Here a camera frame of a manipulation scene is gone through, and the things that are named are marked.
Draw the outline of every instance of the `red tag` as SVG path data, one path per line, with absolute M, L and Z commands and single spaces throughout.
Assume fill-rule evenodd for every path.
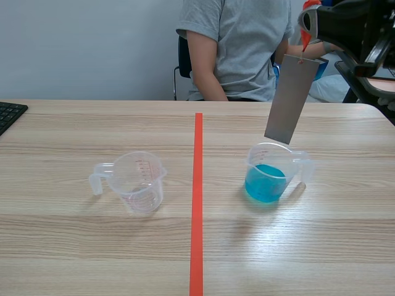
M 320 0 L 308 0 L 304 5 L 303 5 L 303 10 L 309 8 L 310 6 L 313 5 L 321 5 Z M 308 32 L 305 32 L 302 30 L 302 42 L 303 42 L 303 52 L 306 50 L 307 46 L 309 45 L 311 41 L 311 35 L 308 34 Z

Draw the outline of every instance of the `chair backrest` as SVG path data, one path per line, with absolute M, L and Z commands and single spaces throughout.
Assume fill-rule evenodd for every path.
M 276 53 L 274 53 L 270 60 L 272 65 L 275 62 Z M 189 55 L 188 41 L 181 36 L 178 37 L 178 66 L 180 68 L 180 75 L 184 78 L 191 78 L 192 64 L 191 56 Z

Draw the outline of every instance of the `measuring cup handle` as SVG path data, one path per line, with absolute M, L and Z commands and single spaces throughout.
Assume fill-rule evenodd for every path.
M 310 159 L 308 153 L 304 151 L 292 152 L 294 160 L 297 161 L 302 167 L 302 182 L 307 184 L 313 177 L 315 171 L 315 164 Z
M 94 167 L 94 173 L 89 176 L 89 183 L 94 195 L 101 195 L 103 193 L 101 178 L 109 178 L 113 172 L 113 167 L 113 163 L 101 163 Z
M 99 175 L 90 175 L 89 176 L 89 183 L 91 184 L 93 194 L 94 195 L 101 195 L 103 194 L 103 186 L 101 184 L 101 179 Z
M 307 184 L 313 177 L 315 171 L 314 162 L 311 159 L 301 160 L 302 165 L 302 182 Z

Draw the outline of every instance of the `measuring cup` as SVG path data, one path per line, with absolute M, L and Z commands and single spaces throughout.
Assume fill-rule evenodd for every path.
M 103 193 L 101 178 L 118 193 L 125 205 L 135 213 L 149 213 L 163 200 L 162 179 L 167 174 L 162 162 L 148 152 L 132 152 L 114 163 L 94 167 L 89 177 L 94 195 Z
M 245 187 L 248 194 L 261 202 L 275 202 L 302 169 L 302 182 L 310 181 L 314 162 L 303 151 L 291 151 L 274 143 L 261 143 L 251 148 Z

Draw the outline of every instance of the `person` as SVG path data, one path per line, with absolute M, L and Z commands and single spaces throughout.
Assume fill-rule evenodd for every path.
M 275 74 L 270 58 L 301 56 L 291 46 L 291 0 L 184 0 L 177 33 L 188 40 L 193 88 L 189 101 L 272 101 Z M 304 57 L 337 49 L 317 43 Z

